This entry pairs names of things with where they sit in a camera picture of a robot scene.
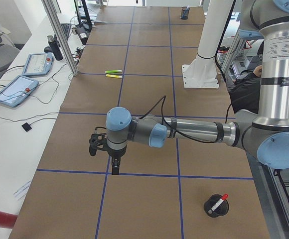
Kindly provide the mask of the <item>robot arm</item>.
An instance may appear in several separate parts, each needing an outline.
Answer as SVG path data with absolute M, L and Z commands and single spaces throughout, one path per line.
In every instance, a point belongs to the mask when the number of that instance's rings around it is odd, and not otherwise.
M 225 143 L 253 155 L 274 169 L 289 168 L 289 0 L 245 0 L 242 30 L 264 37 L 263 71 L 257 117 L 252 122 L 206 122 L 149 114 L 132 117 L 122 107 L 109 110 L 101 146 L 112 158 L 112 173 L 119 173 L 127 142 L 162 147 L 167 138 L 188 138 L 201 143 Z

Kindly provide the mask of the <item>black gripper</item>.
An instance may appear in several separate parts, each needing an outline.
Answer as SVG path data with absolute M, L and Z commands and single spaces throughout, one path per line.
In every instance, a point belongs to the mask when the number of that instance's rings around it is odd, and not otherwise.
M 112 161 L 112 174 L 119 175 L 120 171 L 120 158 L 126 153 L 127 147 L 122 149 L 112 149 L 109 148 L 108 154 L 113 158 Z

